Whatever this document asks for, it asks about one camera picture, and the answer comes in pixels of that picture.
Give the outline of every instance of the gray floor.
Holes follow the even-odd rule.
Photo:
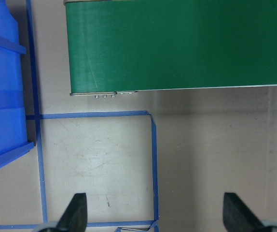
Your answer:
[[[28,47],[25,0],[7,3],[20,23],[21,44]],[[161,232],[225,231],[226,191],[238,193],[260,218],[277,221],[277,87],[70,97],[62,0],[33,0],[32,7],[42,114],[148,110],[153,115]],[[32,115],[29,56],[22,63],[26,112]],[[33,121],[28,137],[35,141]],[[78,191],[88,193],[91,222],[152,219],[146,116],[47,120],[42,141],[49,220],[56,220]],[[0,225],[41,221],[35,148],[0,170]]]

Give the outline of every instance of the blue plastic bin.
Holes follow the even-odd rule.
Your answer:
[[[0,0],[0,168],[33,147],[27,142],[17,22]]]

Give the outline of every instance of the black object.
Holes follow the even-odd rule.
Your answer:
[[[87,226],[86,193],[76,193],[55,227],[39,232],[84,232]]]
[[[277,226],[264,226],[236,193],[224,194],[223,223],[228,232],[277,231]]]

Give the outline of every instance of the blue container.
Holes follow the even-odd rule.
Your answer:
[[[17,22],[0,0],[0,168],[33,147],[27,142]]]

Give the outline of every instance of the green surface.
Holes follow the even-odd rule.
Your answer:
[[[66,4],[76,92],[277,85],[277,0]]]

